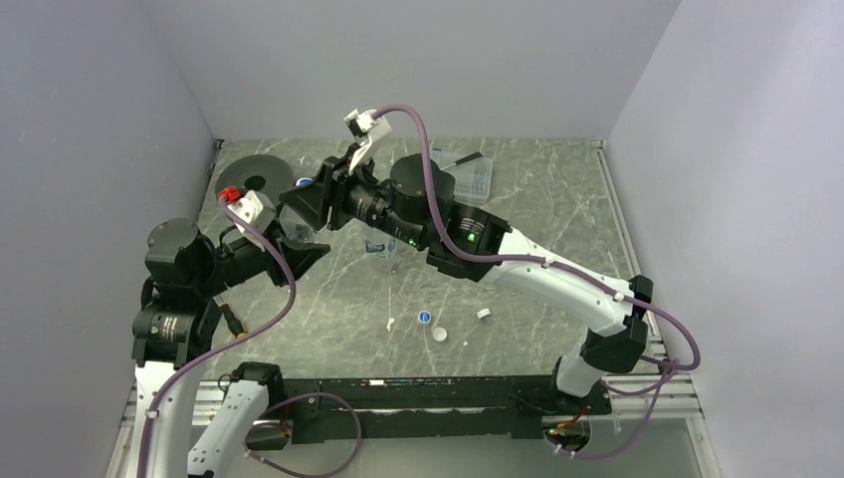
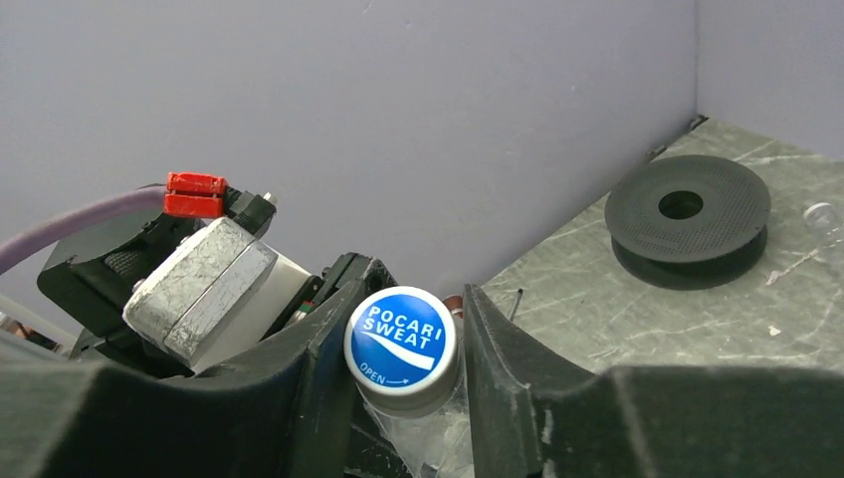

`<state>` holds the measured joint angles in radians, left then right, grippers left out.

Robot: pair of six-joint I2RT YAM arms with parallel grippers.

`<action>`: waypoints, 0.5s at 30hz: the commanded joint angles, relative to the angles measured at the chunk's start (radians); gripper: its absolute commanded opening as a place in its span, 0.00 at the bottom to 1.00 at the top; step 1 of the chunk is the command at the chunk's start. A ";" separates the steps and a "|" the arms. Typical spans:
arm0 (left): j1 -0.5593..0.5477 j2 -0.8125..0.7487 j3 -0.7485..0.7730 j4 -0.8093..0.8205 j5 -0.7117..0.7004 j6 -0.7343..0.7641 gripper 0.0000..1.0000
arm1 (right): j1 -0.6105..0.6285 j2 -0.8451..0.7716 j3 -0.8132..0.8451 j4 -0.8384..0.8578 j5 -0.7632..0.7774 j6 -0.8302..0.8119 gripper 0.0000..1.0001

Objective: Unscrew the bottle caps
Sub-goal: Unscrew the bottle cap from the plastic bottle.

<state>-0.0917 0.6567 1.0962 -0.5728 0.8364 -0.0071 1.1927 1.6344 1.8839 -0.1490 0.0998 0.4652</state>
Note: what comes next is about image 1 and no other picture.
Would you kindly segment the labelled water bottle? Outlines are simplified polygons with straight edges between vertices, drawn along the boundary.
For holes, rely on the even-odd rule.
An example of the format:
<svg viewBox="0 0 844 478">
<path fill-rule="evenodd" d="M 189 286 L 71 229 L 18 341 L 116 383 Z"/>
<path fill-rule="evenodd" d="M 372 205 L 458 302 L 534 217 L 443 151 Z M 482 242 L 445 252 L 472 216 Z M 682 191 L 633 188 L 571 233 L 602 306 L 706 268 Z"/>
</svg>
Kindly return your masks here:
<svg viewBox="0 0 844 478">
<path fill-rule="evenodd" d="M 396 263 L 396 240 L 390 235 L 373 228 L 363 231 L 365 256 L 370 266 L 386 274 L 392 274 Z"/>
</svg>

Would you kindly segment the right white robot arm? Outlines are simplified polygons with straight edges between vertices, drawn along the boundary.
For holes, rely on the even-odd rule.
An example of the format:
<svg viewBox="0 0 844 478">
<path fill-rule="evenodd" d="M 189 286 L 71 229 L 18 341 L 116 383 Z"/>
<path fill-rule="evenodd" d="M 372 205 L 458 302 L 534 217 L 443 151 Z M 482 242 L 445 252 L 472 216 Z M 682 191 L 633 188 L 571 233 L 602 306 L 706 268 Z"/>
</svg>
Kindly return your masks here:
<svg viewBox="0 0 844 478">
<path fill-rule="evenodd" d="M 458 201 L 454 177 L 420 154 L 397 160 L 384 180 L 373 168 L 330 157 L 311 182 L 279 200 L 315 230 L 359 220 L 426 252 L 427 264 L 441 274 L 512 287 L 582 320 L 580 344 L 558 361 L 548 387 L 549 402 L 561 413 L 582 405 L 605 375 L 635 366 L 648 336 L 649 279 L 607 277 L 544 249 L 506 220 Z"/>
</svg>

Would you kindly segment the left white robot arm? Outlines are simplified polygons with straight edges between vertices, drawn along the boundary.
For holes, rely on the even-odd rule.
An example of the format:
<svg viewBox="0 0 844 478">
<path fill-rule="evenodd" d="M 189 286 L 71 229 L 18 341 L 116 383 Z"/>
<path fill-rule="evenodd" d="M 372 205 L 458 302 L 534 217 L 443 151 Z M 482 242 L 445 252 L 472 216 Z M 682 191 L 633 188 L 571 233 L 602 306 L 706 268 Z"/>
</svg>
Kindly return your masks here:
<svg viewBox="0 0 844 478">
<path fill-rule="evenodd" d="M 132 324 L 136 412 L 128 477 L 220 477 L 259 416 L 278 415 L 286 404 L 281 370 L 267 363 L 240 365 L 235 393 L 191 443 L 195 403 L 213 336 L 226 319 L 237 344 L 250 338 L 216 297 L 260 274 L 280 287 L 299 279 L 330 248 L 287 237 L 271 222 L 260 242 L 250 237 L 214 245 L 192 221 L 157 225 L 147 238 L 149 276 Z"/>
</svg>

